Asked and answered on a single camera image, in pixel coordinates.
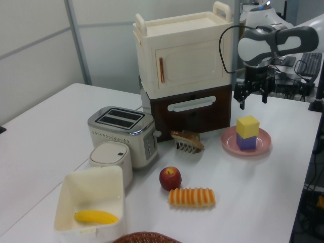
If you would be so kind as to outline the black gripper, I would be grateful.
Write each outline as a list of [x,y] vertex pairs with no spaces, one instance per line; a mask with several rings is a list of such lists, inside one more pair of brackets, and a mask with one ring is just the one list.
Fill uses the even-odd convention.
[[237,82],[234,87],[234,99],[240,109],[245,109],[245,100],[252,93],[252,88],[260,88],[262,102],[267,103],[268,95],[275,90],[274,77],[267,77],[268,66],[246,66],[245,81]]

